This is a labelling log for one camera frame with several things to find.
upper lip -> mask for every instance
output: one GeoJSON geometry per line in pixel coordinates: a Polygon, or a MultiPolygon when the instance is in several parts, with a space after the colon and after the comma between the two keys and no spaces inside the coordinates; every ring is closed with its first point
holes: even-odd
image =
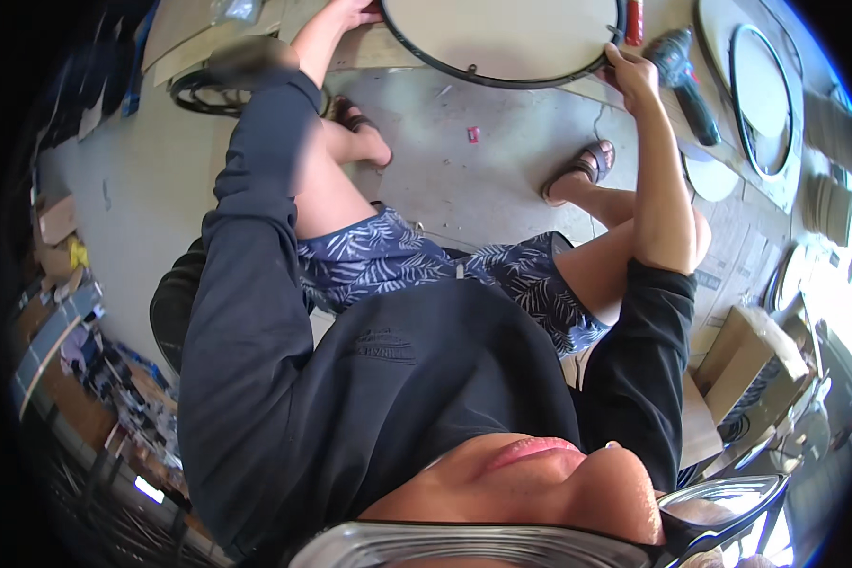
{"type": "Polygon", "coordinates": [[[574,444],[562,438],[523,438],[500,448],[499,452],[486,464],[483,473],[497,470],[514,462],[519,462],[530,455],[534,455],[534,453],[547,450],[565,450],[585,455],[574,444]]]}

cordless drill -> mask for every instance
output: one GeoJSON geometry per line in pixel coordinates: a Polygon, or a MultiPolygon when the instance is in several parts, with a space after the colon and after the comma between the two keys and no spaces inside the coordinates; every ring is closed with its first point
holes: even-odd
{"type": "Polygon", "coordinates": [[[716,120],[698,91],[689,58],[692,50],[692,29],[671,30],[653,40],[644,50],[644,57],[659,70],[659,85],[675,91],[682,112],[698,140],[705,146],[715,146],[721,139],[716,120]]]}

eyeglasses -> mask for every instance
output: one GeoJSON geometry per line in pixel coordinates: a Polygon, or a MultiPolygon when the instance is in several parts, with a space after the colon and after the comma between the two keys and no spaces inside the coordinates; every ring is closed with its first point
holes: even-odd
{"type": "Polygon", "coordinates": [[[787,475],[718,479],[663,495],[661,546],[547,524],[350,521],[319,533],[289,568],[667,568],[728,542],[781,505],[788,481],[787,475]]]}

sleeve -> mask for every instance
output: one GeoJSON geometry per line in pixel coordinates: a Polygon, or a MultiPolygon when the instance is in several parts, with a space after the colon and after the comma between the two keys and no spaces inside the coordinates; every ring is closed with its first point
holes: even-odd
{"type": "Polygon", "coordinates": [[[621,316],[593,349],[572,391],[585,451],[616,441],[636,453],[659,491],[675,490],[682,457],[682,373],[697,281],[631,259],[621,316]]]}
{"type": "Polygon", "coordinates": [[[277,507],[278,433],[312,353],[291,195],[319,99],[305,74],[286,70],[252,94],[203,223],[208,258],[183,348],[178,437],[190,498],[231,551],[237,534],[258,530],[261,508],[277,507]]]}

brown sandal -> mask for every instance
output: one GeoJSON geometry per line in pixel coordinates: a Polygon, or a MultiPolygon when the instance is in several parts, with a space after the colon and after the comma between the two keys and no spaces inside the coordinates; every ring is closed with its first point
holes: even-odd
{"type": "Polygon", "coordinates": [[[573,158],[568,160],[567,163],[562,165],[558,170],[556,170],[555,174],[553,174],[540,188],[540,196],[543,200],[552,207],[561,207],[562,205],[568,203],[566,201],[562,201],[559,204],[554,204],[555,202],[549,197],[549,189],[552,188],[552,184],[556,183],[561,176],[567,176],[573,172],[583,172],[587,175],[587,178],[591,180],[591,184],[596,184],[597,182],[601,182],[606,178],[606,175],[609,174],[612,169],[609,163],[606,161],[606,151],[602,149],[602,143],[609,142],[612,144],[612,165],[615,165],[615,144],[610,141],[597,140],[596,142],[591,142],[580,149],[578,153],[574,155],[573,158]],[[590,152],[593,154],[593,157],[596,159],[596,167],[594,167],[590,162],[586,159],[582,158],[584,153],[590,152]]]}
{"type": "MultiPolygon", "coordinates": [[[[334,97],[334,122],[340,124],[353,133],[359,132],[361,126],[371,126],[372,128],[375,128],[376,132],[379,134],[382,133],[382,131],[379,130],[379,127],[376,126],[375,122],[370,120],[362,112],[356,116],[348,116],[347,112],[353,107],[357,107],[357,105],[351,99],[343,95],[334,97]]],[[[391,165],[391,162],[394,162],[394,152],[391,152],[391,159],[388,161],[388,164],[379,165],[377,167],[379,169],[384,169],[391,165]]]]}

